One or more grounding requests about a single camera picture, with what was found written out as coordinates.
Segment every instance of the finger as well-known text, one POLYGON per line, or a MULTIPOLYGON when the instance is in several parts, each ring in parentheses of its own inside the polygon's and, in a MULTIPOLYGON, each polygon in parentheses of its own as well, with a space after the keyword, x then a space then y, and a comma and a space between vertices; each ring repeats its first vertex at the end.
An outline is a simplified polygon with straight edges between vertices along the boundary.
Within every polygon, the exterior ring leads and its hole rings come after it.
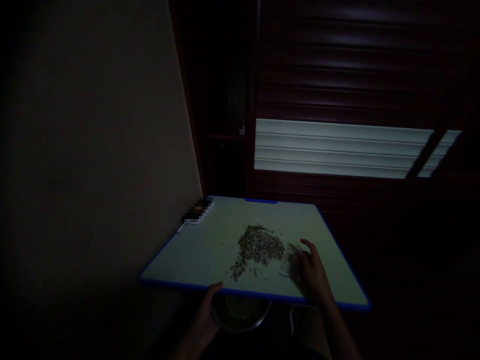
POLYGON ((309 262, 309 263, 311 263, 311 260, 312 260, 312 254, 311 254, 311 253, 309 253, 308 251, 302 251, 302 253, 304 253, 304 254, 305 254, 305 256, 306 256, 306 258, 307 258, 308 262, 309 262))
POLYGON ((300 239, 300 241, 301 241, 303 244, 305 244, 305 245, 308 246, 308 248, 310 249, 311 254, 312 254, 314 257, 320 259, 319 253, 317 252, 317 248, 315 247, 315 245, 313 245, 310 241, 308 241, 308 240, 306 240, 306 239, 300 239))
POLYGON ((307 269, 310 266, 310 263, 305 253, 303 251, 299 251, 297 256, 298 256, 298 260, 300 260, 301 268, 307 269))
POLYGON ((221 288, 223 288, 224 283, 223 282, 217 282, 216 284, 210 285, 208 287, 208 290, 206 291, 205 298, 203 299, 203 304, 210 304, 212 302, 212 299, 214 298, 214 295, 220 291, 221 288))

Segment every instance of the wall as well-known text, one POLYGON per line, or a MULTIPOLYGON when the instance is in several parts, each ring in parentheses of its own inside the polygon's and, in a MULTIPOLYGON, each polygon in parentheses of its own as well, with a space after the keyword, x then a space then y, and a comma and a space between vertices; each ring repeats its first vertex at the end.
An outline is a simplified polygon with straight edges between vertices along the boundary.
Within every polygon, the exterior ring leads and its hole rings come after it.
POLYGON ((34 19, 2 131, 16 351, 136 357, 180 300, 138 275, 201 195, 168 3, 34 19))

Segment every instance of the left hand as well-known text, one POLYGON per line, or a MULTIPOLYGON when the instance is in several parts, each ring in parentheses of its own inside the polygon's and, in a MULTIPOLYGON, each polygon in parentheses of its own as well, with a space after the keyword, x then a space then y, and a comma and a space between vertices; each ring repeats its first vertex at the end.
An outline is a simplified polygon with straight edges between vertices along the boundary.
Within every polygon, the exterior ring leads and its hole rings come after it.
POLYGON ((219 326, 210 315, 214 295, 224 286, 222 282, 210 285, 195 318, 174 352, 173 359, 198 359, 219 332, 219 326))

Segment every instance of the metal bowl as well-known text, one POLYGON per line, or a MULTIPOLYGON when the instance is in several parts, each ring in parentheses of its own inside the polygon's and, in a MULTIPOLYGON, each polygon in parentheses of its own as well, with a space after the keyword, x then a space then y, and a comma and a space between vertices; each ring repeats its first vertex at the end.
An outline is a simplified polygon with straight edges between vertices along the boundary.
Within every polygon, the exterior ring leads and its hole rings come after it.
POLYGON ((211 314, 221 328, 245 333, 262 323, 270 306, 272 302, 268 300, 216 295, 211 302, 211 314))

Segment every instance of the pile of seeds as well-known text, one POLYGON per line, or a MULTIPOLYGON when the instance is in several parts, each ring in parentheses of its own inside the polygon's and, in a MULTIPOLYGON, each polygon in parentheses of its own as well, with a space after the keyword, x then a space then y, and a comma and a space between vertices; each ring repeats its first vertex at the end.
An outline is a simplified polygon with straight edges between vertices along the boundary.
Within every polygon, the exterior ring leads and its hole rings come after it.
POLYGON ((268 266, 270 260, 282 260, 285 246, 272 230, 268 230, 260 224, 247 225, 245 232, 238 240, 240 251, 235 259, 232 270, 232 277, 237 281, 243 274, 248 260, 262 263, 268 266))

